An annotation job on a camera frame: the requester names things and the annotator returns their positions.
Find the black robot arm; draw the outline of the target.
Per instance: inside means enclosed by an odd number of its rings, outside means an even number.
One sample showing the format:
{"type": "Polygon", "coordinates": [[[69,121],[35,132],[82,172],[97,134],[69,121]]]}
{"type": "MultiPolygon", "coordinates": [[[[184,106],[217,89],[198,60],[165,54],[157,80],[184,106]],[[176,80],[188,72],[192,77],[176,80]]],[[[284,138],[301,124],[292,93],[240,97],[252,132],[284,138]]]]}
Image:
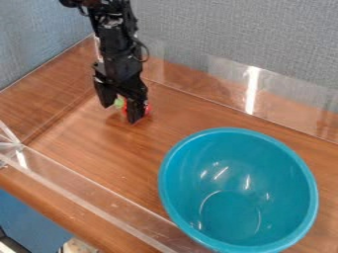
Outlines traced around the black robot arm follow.
{"type": "Polygon", "coordinates": [[[58,0],[90,19],[98,59],[93,64],[94,87],[101,104],[122,99],[127,120],[138,122],[150,111],[149,87],[142,79],[150,52],[138,38],[138,19],[130,0],[58,0]]]}

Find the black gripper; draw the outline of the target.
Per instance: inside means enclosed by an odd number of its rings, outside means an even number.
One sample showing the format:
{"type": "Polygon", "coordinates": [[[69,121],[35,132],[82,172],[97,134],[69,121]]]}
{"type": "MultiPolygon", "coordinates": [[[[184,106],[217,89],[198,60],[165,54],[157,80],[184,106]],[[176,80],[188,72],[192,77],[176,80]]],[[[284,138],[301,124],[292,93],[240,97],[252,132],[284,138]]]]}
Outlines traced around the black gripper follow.
{"type": "Polygon", "coordinates": [[[149,88],[141,78],[143,65],[135,59],[97,61],[93,64],[94,87],[105,108],[114,105],[118,95],[127,97],[127,120],[134,124],[146,115],[149,88]]]}

